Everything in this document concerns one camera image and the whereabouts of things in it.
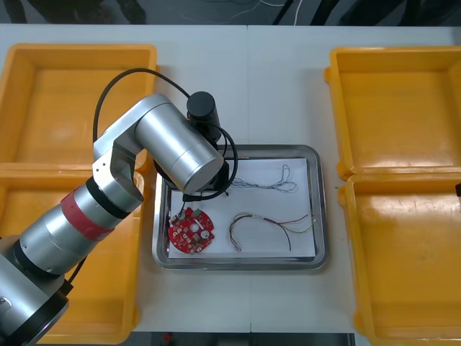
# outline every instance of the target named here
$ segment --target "dark floor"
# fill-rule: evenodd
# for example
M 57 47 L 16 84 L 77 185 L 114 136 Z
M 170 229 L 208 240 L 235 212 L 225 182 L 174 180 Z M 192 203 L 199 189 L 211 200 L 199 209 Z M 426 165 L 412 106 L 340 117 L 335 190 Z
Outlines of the dark floor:
M 3 0 L 2 23 L 83 24 L 229 24 L 270 25 L 286 0 Z M 326 25 L 398 25 L 406 2 L 415 0 L 323 0 L 326 11 L 315 23 Z M 416 0 L 405 25 L 461 25 L 461 0 Z M 281 25 L 310 25 L 321 0 L 295 0 Z
M 353 334 L 208 334 L 135 332 L 123 346 L 354 346 Z

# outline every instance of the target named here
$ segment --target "black cable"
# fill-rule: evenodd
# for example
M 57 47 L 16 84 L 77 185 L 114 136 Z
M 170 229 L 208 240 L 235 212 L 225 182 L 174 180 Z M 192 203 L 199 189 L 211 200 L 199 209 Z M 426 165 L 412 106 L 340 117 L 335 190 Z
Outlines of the black cable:
M 212 200 L 213 198 L 216 198 L 217 196 L 222 195 L 232 185 L 233 180 L 236 178 L 237 168 L 238 168 L 238 153 L 237 153 L 236 144 L 234 143 L 231 135 L 229 135 L 229 133 L 227 133 L 226 130 L 224 130 L 223 128 L 220 128 L 219 126 L 216 126 L 214 124 L 210 124 L 210 125 L 213 125 L 216 128 L 218 128 L 219 131 L 221 131 L 221 133 L 225 137 L 227 137 L 227 139 L 229 140 L 230 147 L 232 148 L 232 152 L 233 152 L 232 174 L 230 175 L 230 178 L 229 178 L 227 184 L 225 184 L 223 187 L 221 187 L 217 192 L 215 192 L 215 193 L 213 193 L 213 194 L 211 194 L 209 196 L 204 196 L 204 197 L 191 196 L 191 195 L 182 195 L 182 201 L 183 202 L 199 202 L 199 201 L 202 201 L 202 200 Z
M 73 271 L 71 277 L 68 280 L 69 283 L 72 283 L 73 279 L 75 279 L 75 277 L 79 273 L 80 269 L 83 267 L 85 261 L 86 261 L 86 257 L 83 258 L 82 261 L 80 261 L 80 263 L 77 264 L 77 268 L 75 268 L 75 270 Z
M 223 157 L 225 156 L 226 151 L 228 150 L 228 139 L 224 137 L 224 151 L 223 151 Z
M 99 122 L 99 114 L 101 112 L 101 107 L 102 103 L 104 102 L 104 99 L 106 98 L 107 94 L 109 93 L 110 89 L 123 77 L 128 76 L 129 74 L 134 74 L 136 72 L 146 72 L 147 74 L 153 74 L 154 76 L 157 76 L 158 78 L 162 78 L 164 81 L 170 83 L 173 87 L 178 89 L 182 94 L 184 94 L 185 97 L 189 98 L 190 95 L 187 94 L 187 92 L 182 89 L 178 84 L 173 82 L 170 78 L 164 76 L 163 74 L 151 70 L 149 68 L 143 68 L 143 67 L 138 67 L 138 68 L 131 68 L 129 70 L 123 71 L 121 74 L 116 76 L 113 80 L 108 83 L 108 85 L 104 88 L 101 96 L 99 97 L 98 103 L 96 105 L 96 109 L 94 111 L 94 119 L 93 119 L 93 143 L 96 142 L 98 139 L 98 122 Z

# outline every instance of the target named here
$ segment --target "white wire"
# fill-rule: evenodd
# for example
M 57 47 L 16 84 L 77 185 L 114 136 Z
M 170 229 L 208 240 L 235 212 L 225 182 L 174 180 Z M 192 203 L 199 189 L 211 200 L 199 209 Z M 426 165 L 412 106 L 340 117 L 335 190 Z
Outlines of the white wire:
M 278 182 L 275 182 L 271 185 L 260 185 L 252 182 L 247 182 L 241 178 L 235 178 L 232 182 L 234 187 L 250 187 L 256 189 L 265 189 L 265 190 L 277 190 L 281 192 L 294 192 L 296 190 L 297 184 L 295 182 L 289 181 L 290 178 L 290 167 L 287 164 L 282 166 L 282 177 Z
M 254 11 L 260 4 L 262 4 L 262 1 L 259 0 L 256 5 L 254 5 L 253 7 L 251 7 L 250 9 L 247 9 L 246 11 L 242 11 L 242 12 L 239 12 L 237 14 L 234 14 L 231 18 L 229 18 L 226 22 L 224 23 L 218 23 L 218 24 L 227 24 L 229 23 L 232 19 L 236 18 L 236 17 L 239 17 L 241 16 L 242 14 L 245 14 L 245 13 L 248 13 L 248 12 L 252 12 Z
M 283 7 L 284 6 L 284 4 L 270 4 L 269 2 L 265 2 L 263 0 L 259 0 L 259 2 L 261 2 L 264 5 L 272 6 L 272 7 Z
M 296 26 L 296 23 L 297 23 L 297 14 L 299 13 L 302 4 L 303 4 L 303 0 L 300 0 L 300 3 L 299 3 L 299 5 L 297 6 L 297 9 L 296 9 L 295 23 L 293 24 L 294 26 Z
M 179 16 L 182 18 L 182 19 L 185 19 L 185 20 L 190 20 L 191 22 L 196 22 L 196 23 L 200 23 L 200 24 L 215 24 L 215 25 L 220 25 L 220 24 L 228 24 L 232 19 L 236 18 L 236 17 L 240 17 L 242 14 L 245 14 L 245 13 L 248 13 L 248 12 L 252 12 L 254 11 L 260 4 L 263 4 L 263 5 L 266 5 L 266 6 L 272 6 L 272 7 L 283 7 L 284 4 L 270 4 L 269 2 L 265 2 L 264 0 L 259 0 L 253 7 L 251 7 L 250 9 L 247 9 L 246 11 L 242 11 L 242 12 L 239 12 L 237 14 L 234 14 L 231 18 L 227 19 L 225 22 L 214 22 L 214 21 L 202 21 L 202 20 L 196 20 L 194 18 L 190 18 L 188 16 L 186 16 L 185 14 L 182 14 L 182 13 L 179 13 Z

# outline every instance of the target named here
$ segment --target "silver robot arm segment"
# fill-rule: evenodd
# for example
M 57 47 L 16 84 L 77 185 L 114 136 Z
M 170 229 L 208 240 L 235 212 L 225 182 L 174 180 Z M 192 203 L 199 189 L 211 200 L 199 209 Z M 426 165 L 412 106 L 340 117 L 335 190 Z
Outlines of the silver robot arm segment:
M 94 143 L 93 176 L 19 238 L 0 240 L 0 345 L 32 344 L 67 309 L 71 287 L 63 275 L 143 202 L 133 173 L 144 148 L 184 193 L 223 165 L 165 96 L 139 101 Z

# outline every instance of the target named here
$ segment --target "red band on robot arm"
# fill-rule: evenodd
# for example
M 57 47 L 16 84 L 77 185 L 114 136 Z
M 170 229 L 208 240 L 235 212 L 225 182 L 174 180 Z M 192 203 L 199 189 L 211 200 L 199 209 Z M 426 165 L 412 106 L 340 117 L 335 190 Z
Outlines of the red band on robot arm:
M 73 193 L 74 191 L 65 196 L 61 201 L 61 209 L 63 210 L 64 216 L 69 223 L 87 239 L 92 241 L 103 240 L 114 229 L 105 229 L 90 220 L 77 205 Z

